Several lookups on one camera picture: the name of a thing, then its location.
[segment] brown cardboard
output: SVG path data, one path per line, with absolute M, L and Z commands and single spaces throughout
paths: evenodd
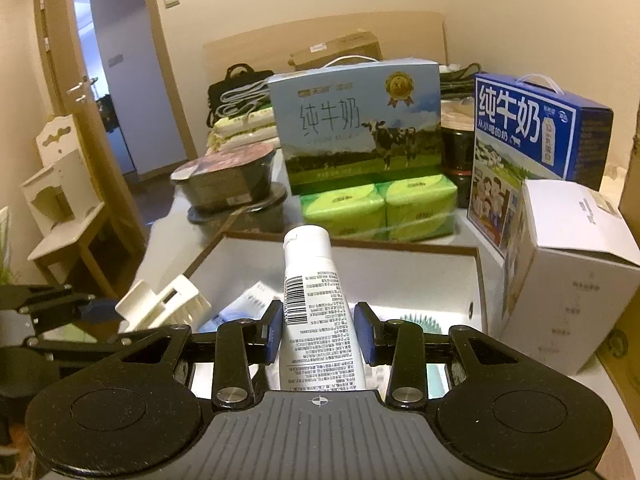
M 304 50 L 291 54 L 289 65 L 299 70 L 322 68 L 330 61 L 340 56 L 367 56 L 382 60 L 378 38 L 368 30 L 359 30 L 334 40 L 311 45 Z M 345 59 L 336 64 L 354 64 L 363 60 Z
M 640 108 L 620 212 L 636 242 L 640 243 Z M 597 354 L 640 434 L 640 290 Z

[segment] white plastic handle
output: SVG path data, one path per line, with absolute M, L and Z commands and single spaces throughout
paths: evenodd
M 556 83 L 553 79 L 551 79 L 549 76 L 543 75 L 543 74 L 527 74 L 524 75 L 522 77 L 518 78 L 518 83 L 526 83 L 528 82 L 530 79 L 532 79 L 533 77 L 539 77 L 540 79 L 543 79 L 546 81 L 546 83 L 551 87 L 551 89 L 556 93 L 556 94 L 560 94 L 560 95 L 564 95 L 564 92 L 562 91 L 562 89 L 560 88 L 560 86 L 558 85 L 558 83 Z
M 331 60 L 329 63 L 327 63 L 326 65 L 324 65 L 322 68 L 327 68 L 328 66 L 331 66 L 332 64 L 334 64 L 336 61 L 340 61 L 342 59 L 350 59 L 352 57 L 359 57 L 360 59 L 367 59 L 369 61 L 375 61 L 378 62 L 378 60 L 374 57 L 367 57 L 367 56 L 358 56 L 357 54 L 352 54 L 351 56 L 340 56 L 335 58 L 334 60 Z

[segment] black bag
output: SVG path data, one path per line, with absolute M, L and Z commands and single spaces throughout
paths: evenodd
M 244 68 L 244 72 L 232 77 L 233 71 L 237 68 Z M 271 70 L 260 70 L 260 72 L 256 72 L 247 65 L 247 63 L 237 63 L 227 68 L 226 77 L 222 81 L 213 83 L 213 85 L 209 87 L 209 116 L 207 117 L 207 126 L 212 128 L 213 124 L 219 119 L 216 117 L 216 109 L 222 104 L 220 102 L 220 96 L 223 93 L 233 90 L 234 88 L 257 83 L 272 75 L 273 72 Z

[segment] beige wall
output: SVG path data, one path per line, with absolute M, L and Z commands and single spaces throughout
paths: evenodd
M 0 0 L 0 207 L 11 211 L 12 272 L 22 283 L 43 282 L 27 262 L 42 236 L 19 187 L 42 167 L 33 139 L 47 115 L 33 16 L 33 0 Z
M 254 28 L 368 10 L 438 10 L 453 62 L 543 72 L 615 112 L 610 162 L 626 165 L 640 97 L 640 0 L 180 0 L 162 27 L 191 133 L 205 146 L 202 46 Z

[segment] light switch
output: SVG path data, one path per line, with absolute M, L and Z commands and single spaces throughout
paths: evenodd
M 164 0 L 164 8 L 170 9 L 171 7 L 175 7 L 180 4 L 180 0 Z

